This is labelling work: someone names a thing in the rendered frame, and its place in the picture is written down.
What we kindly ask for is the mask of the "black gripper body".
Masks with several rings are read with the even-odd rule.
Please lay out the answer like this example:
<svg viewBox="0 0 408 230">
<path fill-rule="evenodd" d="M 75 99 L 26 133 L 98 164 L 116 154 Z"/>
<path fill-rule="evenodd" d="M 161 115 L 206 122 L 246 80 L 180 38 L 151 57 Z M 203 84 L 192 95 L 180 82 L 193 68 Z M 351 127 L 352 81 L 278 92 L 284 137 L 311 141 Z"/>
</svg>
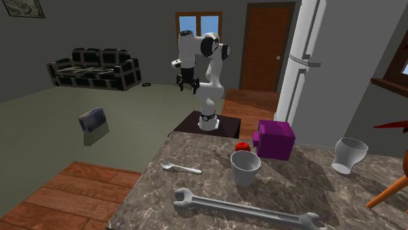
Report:
<svg viewBox="0 0 408 230">
<path fill-rule="evenodd" d="M 177 84 L 198 84 L 199 78 L 194 77 L 194 68 L 181 68 L 177 75 Z"/>
</svg>

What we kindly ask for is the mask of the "dark robot stand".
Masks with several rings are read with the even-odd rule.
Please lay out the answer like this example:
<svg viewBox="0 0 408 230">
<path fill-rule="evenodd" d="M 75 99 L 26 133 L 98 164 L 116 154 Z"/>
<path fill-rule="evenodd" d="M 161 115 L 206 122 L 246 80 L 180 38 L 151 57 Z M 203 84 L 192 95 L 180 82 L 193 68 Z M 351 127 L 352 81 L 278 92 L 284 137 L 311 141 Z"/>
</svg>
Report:
<svg viewBox="0 0 408 230">
<path fill-rule="evenodd" d="M 239 138 L 241 120 L 239 118 L 232 118 L 228 116 L 218 115 L 220 120 L 218 129 L 213 131 L 203 131 L 199 128 L 200 111 L 191 112 L 175 129 L 174 131 L 196 133 L 202 135 L 212 135 L 218 137 Z"/>
</svg>

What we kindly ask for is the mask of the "brown wooden door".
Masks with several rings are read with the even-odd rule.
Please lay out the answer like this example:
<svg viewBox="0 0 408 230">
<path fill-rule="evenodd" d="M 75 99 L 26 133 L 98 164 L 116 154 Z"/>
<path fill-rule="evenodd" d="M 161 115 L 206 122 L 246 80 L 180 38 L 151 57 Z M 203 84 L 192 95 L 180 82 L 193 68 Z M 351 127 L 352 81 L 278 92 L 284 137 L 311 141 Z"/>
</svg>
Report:
<svg viewBox="0 0 408 230">
<path fill-rule="evenodd" d="M 247 5 L 242 90 L 277 90 L 295 5 L 289 1 Z"/>
</svg>

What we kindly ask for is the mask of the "white spoon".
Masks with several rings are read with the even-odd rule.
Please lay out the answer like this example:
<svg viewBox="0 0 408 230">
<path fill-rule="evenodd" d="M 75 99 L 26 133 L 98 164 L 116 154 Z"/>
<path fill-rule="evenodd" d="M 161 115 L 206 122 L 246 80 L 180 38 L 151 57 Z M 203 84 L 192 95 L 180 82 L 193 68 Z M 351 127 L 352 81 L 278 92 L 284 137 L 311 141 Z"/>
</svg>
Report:
<svg viewBox="0 0 408 230">
<path fill-rule="evenodd" d="M 175 164 L 173 164 L 173 163 L 170 163 L 170 162 L 162 162 L 162 163 L 160 163 L 160 165 L 161 165 L 164 169 L 170 169 L 171 167 L 176 167 L 176 168 L 184 169 L 184 170 L 186 170 L 186 171 L 190 171 L 190 172 L 196 173 L 196 174 L 201 174 L 201 173 L 202 173 L 202 171 L 199 170 L 199 169 L 193 169 L 193 168 L 189 168 L 189 167 L 182 167 L 182 166 L 179 166 L 179 165 L 175 165 Z"/>
</svg>

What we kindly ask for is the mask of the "black checked sofa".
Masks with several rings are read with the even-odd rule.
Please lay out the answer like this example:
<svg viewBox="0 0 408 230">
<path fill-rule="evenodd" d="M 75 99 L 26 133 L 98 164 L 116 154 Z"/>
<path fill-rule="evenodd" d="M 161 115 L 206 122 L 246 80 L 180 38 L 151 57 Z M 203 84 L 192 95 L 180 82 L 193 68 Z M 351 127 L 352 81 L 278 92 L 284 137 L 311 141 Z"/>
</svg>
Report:
<svg viewBox="0 0 408 230">
<path fill-rule="evenodd" d="M 138 59 L 124 49 L 75 48 L 46 67 L 55 86 L 126 91 L 141 83 Z"/>
</svg>

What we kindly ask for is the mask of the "white cup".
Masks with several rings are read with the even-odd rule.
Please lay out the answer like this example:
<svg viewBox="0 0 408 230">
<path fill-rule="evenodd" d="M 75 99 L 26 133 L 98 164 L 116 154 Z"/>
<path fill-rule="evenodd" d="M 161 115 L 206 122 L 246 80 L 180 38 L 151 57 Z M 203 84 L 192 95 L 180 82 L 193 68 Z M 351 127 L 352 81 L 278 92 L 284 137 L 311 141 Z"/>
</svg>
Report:
<svg viewBox="0 0 408 230">
<path fill-rule="evenodd" d="M 231 155 L 230 161 L 235 182 L 240 186 L 251 185 L 260 170 L 260 158 L 252 152 L 239 150 Z"/>
</svg>

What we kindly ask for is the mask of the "purple box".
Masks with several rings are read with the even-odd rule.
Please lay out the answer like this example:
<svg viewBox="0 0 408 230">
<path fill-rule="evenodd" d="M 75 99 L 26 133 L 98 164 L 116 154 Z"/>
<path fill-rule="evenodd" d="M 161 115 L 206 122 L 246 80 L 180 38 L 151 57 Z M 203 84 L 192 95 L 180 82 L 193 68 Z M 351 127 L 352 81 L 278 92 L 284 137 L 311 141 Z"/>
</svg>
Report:
<svg viewBox="0 0 408 230">
<path fill-rule="evenodd" d="M 258 157 L 288 161 L 296 136 L 288 122 L 259 120 L 252 134 Z"/>
</svg>

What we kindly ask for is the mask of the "white refrigerator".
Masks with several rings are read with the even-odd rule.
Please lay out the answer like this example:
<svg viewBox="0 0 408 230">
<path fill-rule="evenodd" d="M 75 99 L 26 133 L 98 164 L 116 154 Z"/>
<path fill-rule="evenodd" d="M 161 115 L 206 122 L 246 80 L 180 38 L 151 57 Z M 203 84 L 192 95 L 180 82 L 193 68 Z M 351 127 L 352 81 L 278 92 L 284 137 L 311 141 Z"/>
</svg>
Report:
<svg viewBox="0 0 408 230">
<path fill-rule="evenodd" d="M 284 74 L 279 103 L 274 120 L 293 123 L 305 74 L 321 64 L 312 62 L 312 54 L 324 17 L 327 0 L 302 0 L 294 37 Z"/>
</svg>

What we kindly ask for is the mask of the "grey wrench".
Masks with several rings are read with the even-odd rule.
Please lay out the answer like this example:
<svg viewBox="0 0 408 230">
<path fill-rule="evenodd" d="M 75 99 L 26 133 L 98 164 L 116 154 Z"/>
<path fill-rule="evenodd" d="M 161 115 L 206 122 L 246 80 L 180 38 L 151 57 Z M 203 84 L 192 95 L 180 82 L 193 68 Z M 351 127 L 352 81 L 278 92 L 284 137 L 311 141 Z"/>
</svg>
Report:
<svg viewBox="0 0 408 230">
<path fill-rule="evenodd" d="M 209 210 L 245 215 L 251 218 L 259 218 L 274 223 L 286 224 L 300 228 L 301 230 L 328 230 L 324 225 L 322 227 L 315 225 L 315 222 L 319 220 L 320 216 L 312 212 L 295 215 L 266 210 L 253 206 L 200 197 L 193 194 L 187 188 L 179 188 L 175 190 L 175 197 L 177 198 L 177 201 L 173 202 L 175 208 L 190 208 L 194 206 Z"/>
</svg>

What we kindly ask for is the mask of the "white vase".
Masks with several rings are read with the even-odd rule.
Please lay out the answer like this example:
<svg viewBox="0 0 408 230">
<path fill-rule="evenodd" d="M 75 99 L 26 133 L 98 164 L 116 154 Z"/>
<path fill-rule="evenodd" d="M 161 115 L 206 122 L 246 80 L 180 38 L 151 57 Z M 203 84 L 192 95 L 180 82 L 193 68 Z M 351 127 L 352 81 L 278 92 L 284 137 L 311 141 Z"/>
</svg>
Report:
<svg viewBox="0 0 408 230">
<path fill-rule="evenodd" d="M 343 137 L 335 146 L 335 159 L 331 167 L 341 174 L 350 174 L 353 166 L 365 158 L 368 150 L 365 143 Z"/>
</svg>

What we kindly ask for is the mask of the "dark wooden framed window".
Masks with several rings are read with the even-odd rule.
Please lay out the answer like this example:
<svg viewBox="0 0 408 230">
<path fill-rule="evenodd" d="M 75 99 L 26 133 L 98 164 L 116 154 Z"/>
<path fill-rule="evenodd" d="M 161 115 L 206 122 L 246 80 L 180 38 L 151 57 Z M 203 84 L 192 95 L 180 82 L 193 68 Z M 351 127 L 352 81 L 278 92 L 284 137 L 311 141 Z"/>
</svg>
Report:
<svg viewBox="0 0 408 230">
<path fill-rule="evenodd" d="M 404 35 L 383 78 L 372 78 L 371 83 L 408 98 L 408 30 Z"/>
</svg>

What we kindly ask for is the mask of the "dark red flat shape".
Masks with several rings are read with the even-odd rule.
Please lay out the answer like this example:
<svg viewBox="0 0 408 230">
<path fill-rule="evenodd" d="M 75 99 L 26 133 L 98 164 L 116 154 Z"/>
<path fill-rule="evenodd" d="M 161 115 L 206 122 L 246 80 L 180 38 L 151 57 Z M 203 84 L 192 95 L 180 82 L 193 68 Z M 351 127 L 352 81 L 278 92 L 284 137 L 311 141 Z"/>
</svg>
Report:
<svg viewBox="0 0 408 230">
<path fill-rule="evenodd" d="M 408 132 L 408 120 L 377 125 L 374 128 L 403 128 L 403 133 L 406 133 Z"/>
</svg>

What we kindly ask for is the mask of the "orange wooden stick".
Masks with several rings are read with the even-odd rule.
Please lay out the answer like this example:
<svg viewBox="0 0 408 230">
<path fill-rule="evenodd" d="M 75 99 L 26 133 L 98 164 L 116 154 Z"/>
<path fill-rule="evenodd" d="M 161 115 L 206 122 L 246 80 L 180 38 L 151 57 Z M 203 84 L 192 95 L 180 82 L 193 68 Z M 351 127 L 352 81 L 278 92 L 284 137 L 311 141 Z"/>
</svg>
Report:
<svg viewBox="0 0 408 230">
<path fill-rule="evenodd" d="M 376 198 L 372 199 L 370 202 L 366 204 L 367 208 L 373 208 L 377 206 L 379 203 L 383 202 L 387 198 L 391 197 L 393 194 L 399 192 L 403 188 L 408 186 L 408 150 L 406 151 L 403 157 L 403 171 L 405 173 L 399 180 L 394 182 L 391 186 L 389 186 L 386 190 L 384 190 L 381 194 L 376 196 Z"/>
</svg>

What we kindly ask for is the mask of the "framed wall picture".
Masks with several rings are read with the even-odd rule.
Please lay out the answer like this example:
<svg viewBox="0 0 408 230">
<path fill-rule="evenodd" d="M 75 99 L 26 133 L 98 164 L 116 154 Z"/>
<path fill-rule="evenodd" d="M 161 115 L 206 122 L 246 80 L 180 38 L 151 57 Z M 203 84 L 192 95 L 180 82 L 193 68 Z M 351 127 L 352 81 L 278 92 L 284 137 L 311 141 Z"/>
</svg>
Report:
<svg viewBox="0 0 408 230">
<path fill-rule="evenodd" d="M 39 0 L 2 0 L 9 16 L 45 18 Z"/>
</svg>

